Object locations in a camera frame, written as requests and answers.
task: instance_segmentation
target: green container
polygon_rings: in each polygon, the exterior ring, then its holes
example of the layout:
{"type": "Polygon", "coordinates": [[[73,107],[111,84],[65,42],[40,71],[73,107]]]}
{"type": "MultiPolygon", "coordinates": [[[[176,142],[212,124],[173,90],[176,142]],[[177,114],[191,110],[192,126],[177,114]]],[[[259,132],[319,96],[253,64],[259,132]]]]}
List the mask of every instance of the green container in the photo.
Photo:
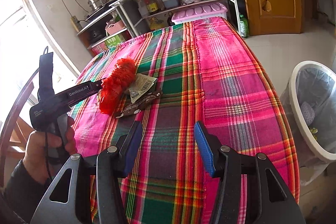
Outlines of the green container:
{"type": "Polygon", "coordinates": [[[108,48],[112,48],[122,42],[125,42],[125,38],[121,34],[117,34],[105,40],[105,44],[108,48]]]}
{"type": "Polygon", "coordinates": [[[241,37],[247,38],[249,36],[249,25],[247,19],[243,15],[240,16],[240,32],[241,37]]]}

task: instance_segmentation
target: pink basket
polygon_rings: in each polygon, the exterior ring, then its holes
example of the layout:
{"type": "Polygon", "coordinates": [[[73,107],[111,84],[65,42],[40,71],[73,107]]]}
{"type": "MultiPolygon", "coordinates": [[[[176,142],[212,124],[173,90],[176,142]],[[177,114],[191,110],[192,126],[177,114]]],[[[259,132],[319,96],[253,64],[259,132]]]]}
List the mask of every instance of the pink basket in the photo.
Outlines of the pink basket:
{"type": "Polygon", "coordinates": [[[118,21],[117,23],[106,23],[105,30],[109,35],[115,34],[116,32],[119,32],[121,30],[125,29],[125,24],[122,20],[118,21]]]}

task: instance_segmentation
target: human hand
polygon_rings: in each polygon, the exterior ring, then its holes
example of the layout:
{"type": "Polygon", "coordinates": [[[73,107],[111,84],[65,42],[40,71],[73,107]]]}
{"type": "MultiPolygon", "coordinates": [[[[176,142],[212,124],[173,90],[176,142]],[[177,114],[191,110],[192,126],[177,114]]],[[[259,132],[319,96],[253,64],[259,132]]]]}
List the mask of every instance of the human hand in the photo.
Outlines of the human hand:
{"type": "MultiPolygon", "coordinates": [[[[66,132],[68,143],[65,145],[65,149],[70,155],[77,153],[76,141],[74,139],[75,131],[71,127],[74,123],[73,118],[68,117],[68,130],[66,132]]],[[[57,148],[62,145],[62,139],[60,137],[51,133],[47,134],[48,147],[57,148]]],[[[34,131],[29,135],[23,165],[29,175],[41,184],[44,184],[47,178],[49,178],[45,157],[45,133],[34,131]]],[[[52,165],[49,165],[49,169],[53,175],[54,170],[52,165]]]]}

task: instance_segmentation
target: crumpled red plastic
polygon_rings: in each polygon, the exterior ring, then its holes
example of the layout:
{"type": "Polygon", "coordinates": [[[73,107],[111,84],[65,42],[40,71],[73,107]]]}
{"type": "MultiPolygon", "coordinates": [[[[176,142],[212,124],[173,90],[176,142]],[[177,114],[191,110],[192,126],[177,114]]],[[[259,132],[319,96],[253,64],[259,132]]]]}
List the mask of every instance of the crumpled red plastic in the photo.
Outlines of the crumpled red plastic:
{"type": "Polygon", "coordinates": [[[118,59],[114,66],[110,76],[102,80],[100,90],[99,109],[108,115],[114,113],[122,93],[135,80],[137,70],[134,60],[129,57],[118,59]]]}

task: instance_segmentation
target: yellow label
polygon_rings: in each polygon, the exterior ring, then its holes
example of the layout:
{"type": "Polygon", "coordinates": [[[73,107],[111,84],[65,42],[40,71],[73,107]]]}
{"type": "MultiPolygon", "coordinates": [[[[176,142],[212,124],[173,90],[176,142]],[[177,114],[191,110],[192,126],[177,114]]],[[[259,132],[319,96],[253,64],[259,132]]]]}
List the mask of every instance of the yellow label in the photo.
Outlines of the yellow label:
{"type": "Polygon", "coordinates": [[[156,2],[153,2],[153,3],[147,4],[147,9],[151,13],[151,12],[155,12],[159,8],[158,8],[156,2]]]}

